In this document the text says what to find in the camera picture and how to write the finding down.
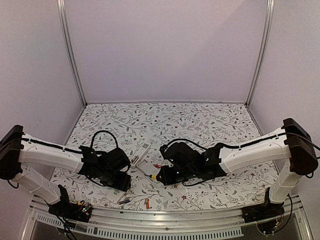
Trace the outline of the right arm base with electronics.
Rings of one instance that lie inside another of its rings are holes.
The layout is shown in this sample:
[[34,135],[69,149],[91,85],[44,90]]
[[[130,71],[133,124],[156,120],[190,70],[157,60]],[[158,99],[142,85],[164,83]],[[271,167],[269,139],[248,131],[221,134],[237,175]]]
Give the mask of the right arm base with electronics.
[[259,204],[245,206],[241,209],[242,218],[245,223],[261,221],[257,224],[257,229],[263,235],[272,235],[276,232],[280,221],[276,217],[281,217],[284,213],[284,203],[271,203],[270,188],[264,194],[264,201]]

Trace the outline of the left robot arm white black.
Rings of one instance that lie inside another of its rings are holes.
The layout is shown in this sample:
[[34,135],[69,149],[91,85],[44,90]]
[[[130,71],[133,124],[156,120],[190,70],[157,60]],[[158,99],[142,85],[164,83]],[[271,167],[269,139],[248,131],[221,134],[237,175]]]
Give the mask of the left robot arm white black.
[[0,141],[0,178],[25,187],[54,205],[63,217],[70,217],[75,211],[67,190],[43,177],[33,169],[33,164],[98,179],[100,186],[123,192],[131,186],[131,163],[119,147],[109,152],[94,150],[92,145],[69,148],[34,138],[24,133],[23,126],[14,125]]

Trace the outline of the white battery cover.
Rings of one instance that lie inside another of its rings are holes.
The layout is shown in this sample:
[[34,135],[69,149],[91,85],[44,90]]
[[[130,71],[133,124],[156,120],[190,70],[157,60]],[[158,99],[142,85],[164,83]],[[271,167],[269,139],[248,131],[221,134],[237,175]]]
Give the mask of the white battery cover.
[[177,189],[181,195],[186,195],[189,192],[189,189],[184,186],[179,186]]

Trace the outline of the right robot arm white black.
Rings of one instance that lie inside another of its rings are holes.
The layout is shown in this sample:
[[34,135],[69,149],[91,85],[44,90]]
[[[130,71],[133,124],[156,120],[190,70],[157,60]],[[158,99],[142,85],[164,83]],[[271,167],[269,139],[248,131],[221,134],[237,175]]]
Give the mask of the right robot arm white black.
[[278,178],[266,190],[264,203],[258,208],[262,218],[269,218],[300,178],[318,168],[319,159],[315,152],[318,149],[311,136],[295,120],[287,118],[283,120],[282,127],[264,136],[240,145],[219,142],[204,148],[202,153],[192,149],[186,139],[174,139],[160,147],[163,159],[171,165],[162,166],[151,178],[165,186],[194,178],[205,182],[251,165],[285,160]]

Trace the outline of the white remote control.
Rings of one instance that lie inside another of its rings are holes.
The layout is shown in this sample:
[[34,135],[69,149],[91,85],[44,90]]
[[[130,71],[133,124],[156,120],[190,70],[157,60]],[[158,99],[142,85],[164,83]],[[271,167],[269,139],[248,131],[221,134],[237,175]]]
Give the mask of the white remote control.
[[143,176],[146,178],[147,181],[149,181],[152,184],[156,184],[158,186],[161,185],[159,181],[156,179],[151,178],[150,176],[157,175],[159,173],[159,169],[154,166],[154,164],[150,161],[141,160],[137,165],[137,169],[140,170],[143,174]]

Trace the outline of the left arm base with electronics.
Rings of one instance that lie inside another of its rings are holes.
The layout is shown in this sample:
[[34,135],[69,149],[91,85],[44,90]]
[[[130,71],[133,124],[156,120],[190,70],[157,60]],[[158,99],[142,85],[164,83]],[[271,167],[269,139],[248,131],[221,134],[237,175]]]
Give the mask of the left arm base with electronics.
[[60,184],[58,189],[60,190],[59,201],[55,204],[49,204],[48,212],[61,218],[88,223],[92,214],[92,205],[89,202],[85,203],[84,200],[72,203],[67,190]]

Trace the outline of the long white remote with buttons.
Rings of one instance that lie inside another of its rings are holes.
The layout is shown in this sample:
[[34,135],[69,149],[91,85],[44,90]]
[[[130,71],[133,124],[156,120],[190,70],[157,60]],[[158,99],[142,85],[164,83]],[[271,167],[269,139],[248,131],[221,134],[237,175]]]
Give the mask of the long white remote with buttons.
[[143,143],[142,146],[137,149],[136,153],[130,158],[130,166],[132,168],[135,168],[138,165],[149,151],[150,147],[151,145],[149,143]]

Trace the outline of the small white remote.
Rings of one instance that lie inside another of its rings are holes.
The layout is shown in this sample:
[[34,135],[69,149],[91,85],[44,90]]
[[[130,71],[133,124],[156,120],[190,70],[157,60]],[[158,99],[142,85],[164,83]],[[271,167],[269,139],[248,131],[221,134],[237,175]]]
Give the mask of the small white remote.
[[106,194],[106,199],[113,204],[117,204],[124,196],[126,192],[118,189],[109,189]]

